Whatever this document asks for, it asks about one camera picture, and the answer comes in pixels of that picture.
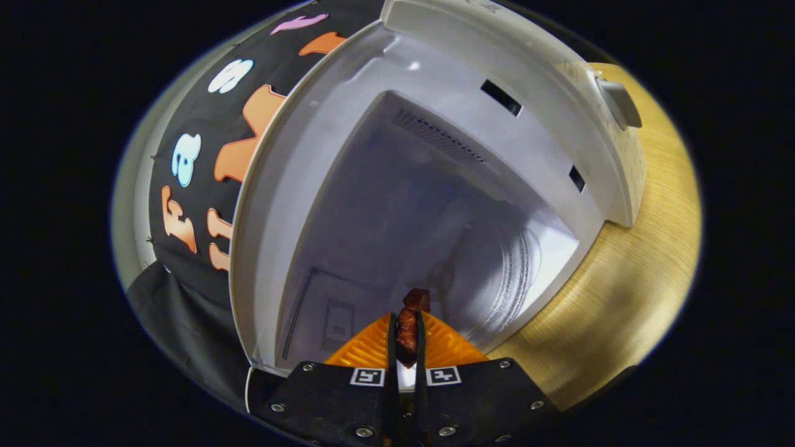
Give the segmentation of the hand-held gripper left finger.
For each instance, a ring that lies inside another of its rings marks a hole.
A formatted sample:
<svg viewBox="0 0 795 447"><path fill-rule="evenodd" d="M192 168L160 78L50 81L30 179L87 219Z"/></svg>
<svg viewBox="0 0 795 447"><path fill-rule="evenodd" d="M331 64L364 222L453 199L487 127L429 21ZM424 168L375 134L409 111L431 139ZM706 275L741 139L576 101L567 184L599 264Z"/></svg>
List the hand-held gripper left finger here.
<svg viewBox="0 0 795 447"><path fill-rule="evenodd" d="M329 359L304 360L261 389L261 420L307 445L393 445L399 437L396 317L386 314Z"/></svg>

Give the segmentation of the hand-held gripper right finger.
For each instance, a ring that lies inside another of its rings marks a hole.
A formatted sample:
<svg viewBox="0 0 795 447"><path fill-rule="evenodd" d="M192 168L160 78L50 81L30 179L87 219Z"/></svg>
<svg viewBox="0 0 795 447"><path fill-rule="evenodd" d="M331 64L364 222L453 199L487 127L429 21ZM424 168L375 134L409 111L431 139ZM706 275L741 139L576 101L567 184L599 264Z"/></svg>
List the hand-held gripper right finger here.
<svg viewBox="0 0 795 447"><path fill-rule="evenodd" d="M513 358L489 359L428 312L417 314L418 445L518 445L560 411Z"/></svg>

